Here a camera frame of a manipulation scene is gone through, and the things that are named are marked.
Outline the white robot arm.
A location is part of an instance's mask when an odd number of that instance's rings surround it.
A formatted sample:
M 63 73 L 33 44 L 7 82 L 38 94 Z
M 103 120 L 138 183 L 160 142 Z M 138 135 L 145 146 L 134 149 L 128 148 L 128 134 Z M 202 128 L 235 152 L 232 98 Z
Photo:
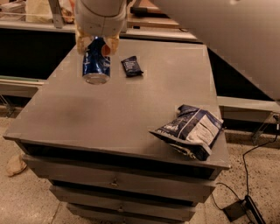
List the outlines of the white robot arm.
M 280 101 L 280 0 L 150 0 L 268 97 Z M 117 37 L 127 0 L 75 0 L 81 36 Z

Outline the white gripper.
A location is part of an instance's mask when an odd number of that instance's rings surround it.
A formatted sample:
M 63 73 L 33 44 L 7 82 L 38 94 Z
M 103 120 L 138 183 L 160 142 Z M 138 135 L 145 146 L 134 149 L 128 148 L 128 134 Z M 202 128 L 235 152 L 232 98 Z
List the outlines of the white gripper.
M 74 15 L 77 51 L 83 55 L 94 37 L 103 37 L 103 56 L 114 55 L 125 24 L 126 0 L 75 0 Z

